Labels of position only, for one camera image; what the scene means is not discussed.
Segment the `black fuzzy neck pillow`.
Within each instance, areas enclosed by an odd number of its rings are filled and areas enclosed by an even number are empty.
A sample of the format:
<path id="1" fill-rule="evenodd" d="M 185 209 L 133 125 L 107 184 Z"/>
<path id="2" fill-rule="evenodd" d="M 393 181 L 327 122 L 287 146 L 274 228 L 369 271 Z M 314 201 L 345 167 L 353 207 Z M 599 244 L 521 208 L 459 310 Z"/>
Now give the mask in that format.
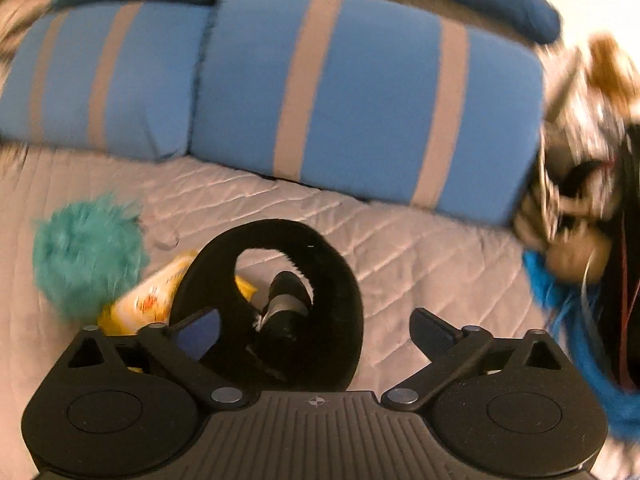
<path id="1" fill-rule="evenodd" d="M 235 281 L 250 249 L 285 255 L 292 270 L 276 275 L 262 308 Z M 344 391 L 363 340 L 363 304 L 352 269 L 316 230 L 285 220 L 257 220 L 211 240 L 178 287 L 169 323 L 217 310 L 220 335 L 198 360 L 248 391 Z"/>

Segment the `yellow duck wipes pack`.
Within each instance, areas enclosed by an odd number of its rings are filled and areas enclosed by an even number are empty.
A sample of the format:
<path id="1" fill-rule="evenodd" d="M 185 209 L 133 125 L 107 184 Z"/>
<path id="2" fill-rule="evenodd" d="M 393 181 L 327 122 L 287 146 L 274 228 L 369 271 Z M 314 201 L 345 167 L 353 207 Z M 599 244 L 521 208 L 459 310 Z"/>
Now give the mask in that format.
<path id="1" fill-rule="evenodd" d="M 108 336 L 134 335 L 151 323 L 169 324 L 172 302 L 186 270 L 198 253 L 184 252 L 142 283 L 105 307 L 98 325 Z M 201 359 L 219 336 L 219 315 L 206 314 L 203 322 L 174 337 L 174 343 L 194 361 Z"/>

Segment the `left blue striped pillow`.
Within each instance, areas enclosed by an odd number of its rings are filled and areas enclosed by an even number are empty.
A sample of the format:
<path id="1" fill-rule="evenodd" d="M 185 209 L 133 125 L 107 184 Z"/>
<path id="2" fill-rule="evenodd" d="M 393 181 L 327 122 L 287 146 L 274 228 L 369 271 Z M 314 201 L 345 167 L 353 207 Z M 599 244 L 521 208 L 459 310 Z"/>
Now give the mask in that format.
<path id="1" fill-rule="evenodd" d="M 1 91 L 1 134 L 143 160 L 186 154 L 212 11 L 101 3 L 40 18 Z"/>

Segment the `cluttered bag pile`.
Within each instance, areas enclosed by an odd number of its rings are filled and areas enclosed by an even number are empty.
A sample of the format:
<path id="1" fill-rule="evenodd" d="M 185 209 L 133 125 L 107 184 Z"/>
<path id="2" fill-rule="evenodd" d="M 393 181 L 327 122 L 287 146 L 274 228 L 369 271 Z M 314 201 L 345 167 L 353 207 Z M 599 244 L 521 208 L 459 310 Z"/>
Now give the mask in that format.
<path id="1" fill-rule="evenodd" d="M 578 296 L 587 361 L 639 389 L 639 118 L 587 84 L 589 41 L 547 66 L 536 174 L 513 229 L 552 283 Z"/>

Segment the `blue striped pillow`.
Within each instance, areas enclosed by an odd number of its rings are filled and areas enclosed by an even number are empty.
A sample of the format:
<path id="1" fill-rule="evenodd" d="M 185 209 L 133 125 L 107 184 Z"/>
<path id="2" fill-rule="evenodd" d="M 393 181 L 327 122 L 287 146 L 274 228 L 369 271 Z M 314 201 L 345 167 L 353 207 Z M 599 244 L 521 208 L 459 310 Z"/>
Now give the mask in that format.
<path id="1" fill-rule="evenodd" d="M 484 30 L 385 0 L 220 0 L 190 150 L 503 224 L 541 112 L 536 55 Z"/>
<path id="2" fill-rule="evenodd" d="M 186 154 L 212 11 L 101 3 L 40 18 L 1 91 L 1 134 L 143 160 Z"/>

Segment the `brown teddy bear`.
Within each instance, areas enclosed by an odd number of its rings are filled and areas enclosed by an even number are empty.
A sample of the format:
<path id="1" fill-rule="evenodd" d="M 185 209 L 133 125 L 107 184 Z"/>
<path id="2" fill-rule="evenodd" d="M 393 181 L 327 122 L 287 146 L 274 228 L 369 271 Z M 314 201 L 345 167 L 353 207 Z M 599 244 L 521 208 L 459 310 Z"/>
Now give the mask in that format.
<path id="1" fill-rule="evenodd" d="M 631 107 L 639 99 L 639 71 L 611 35 L 589 40 L 589 87 L 599 90 L 623 118 L 631 116 Z"/>

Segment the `grey quilted bed cover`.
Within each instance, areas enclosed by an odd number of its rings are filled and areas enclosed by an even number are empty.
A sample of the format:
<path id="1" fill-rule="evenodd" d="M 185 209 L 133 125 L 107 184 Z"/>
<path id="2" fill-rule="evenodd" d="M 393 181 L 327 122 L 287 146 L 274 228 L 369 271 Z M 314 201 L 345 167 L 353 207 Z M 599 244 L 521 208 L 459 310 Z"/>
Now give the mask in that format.
<path id="1" fill-rule="evenodd" d="M 1 474 L 34 473 L 22 436 L 24 407 L 78 331 L 35 284 L 35 234 L 56 212 L 108 197 L 141 223 L 150 272 L 187 252 L 204 257 L 190 311 L 232 301 L 233 275 L 256 289 L 281 271 L 306 281 L 320 318 L 360 316 L 352 388 L 383 392 L 420 370 L 410 340 L 416 308 L 498 337 L 541 326 L 522 248 L 502 229 L 408 206 L 362 202 L 211 162 L 169 162 L 62 150 L 1 152 Z"/>

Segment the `right blue striped pillow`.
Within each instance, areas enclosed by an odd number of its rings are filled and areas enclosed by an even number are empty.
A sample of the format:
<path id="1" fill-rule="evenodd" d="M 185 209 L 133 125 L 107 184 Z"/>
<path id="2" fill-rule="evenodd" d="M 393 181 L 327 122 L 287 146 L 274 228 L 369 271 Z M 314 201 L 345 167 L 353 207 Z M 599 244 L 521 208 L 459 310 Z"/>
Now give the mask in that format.
<path id="1" fill-rule="evenodd" d="M 220 0 L 190 150 L 503 224 L 541 112 L 536 55 L 484 30 L 385 0 Z"/>

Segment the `teal mesh bath pouf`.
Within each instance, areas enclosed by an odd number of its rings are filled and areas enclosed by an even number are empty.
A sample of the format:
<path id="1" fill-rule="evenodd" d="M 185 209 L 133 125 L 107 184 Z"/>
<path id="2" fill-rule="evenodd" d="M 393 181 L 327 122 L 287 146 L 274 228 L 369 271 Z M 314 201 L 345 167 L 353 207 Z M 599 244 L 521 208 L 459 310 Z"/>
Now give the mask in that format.
<path id="1" fill-rule="evenodd" d="M 111 194 L 78 200 L 36 223 L 32 268 L 37 288 L 69 321 L 92 321 L 140 282 L 150 258 L 141 207 Z"/>

